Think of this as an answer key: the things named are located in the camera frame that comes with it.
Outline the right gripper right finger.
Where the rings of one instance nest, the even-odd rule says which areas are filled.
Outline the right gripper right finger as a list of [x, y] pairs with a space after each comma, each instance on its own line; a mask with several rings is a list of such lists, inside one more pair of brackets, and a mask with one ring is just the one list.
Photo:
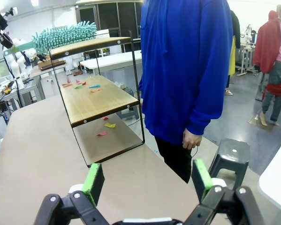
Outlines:
[[233, 225], [265, 223], [249, 187], [232, 190], [215, 185], [201, 159], [193, 161], [191, 177], [199, 204], [184, 222], [186, 225], [209, 225], [217, 214], [225, 214]]

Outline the person's left hand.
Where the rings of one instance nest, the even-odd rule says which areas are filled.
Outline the person's left hand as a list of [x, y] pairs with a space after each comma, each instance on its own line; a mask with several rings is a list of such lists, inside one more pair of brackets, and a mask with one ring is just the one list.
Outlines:
[[184, 130], [183, 133], [183, 141], [182, 141], [182, 146], [184, 149], [191, 150], [195, 147], [200, 146], [202, 141], [202, 136], [201, 135], [195, 135], [188, 131], [187, 129]]

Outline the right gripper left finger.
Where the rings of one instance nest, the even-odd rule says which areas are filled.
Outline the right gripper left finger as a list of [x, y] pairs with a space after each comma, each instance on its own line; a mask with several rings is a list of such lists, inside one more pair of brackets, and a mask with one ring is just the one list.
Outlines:
[[63, 198], [58, 194], [44, 197], [34, 224], [68, 225], [71, 220], [80, 219], [84, 225], [106, 225], [106, 219], [97, 209], [104, 181], [101, 164], [92, 164], [81, 190]]

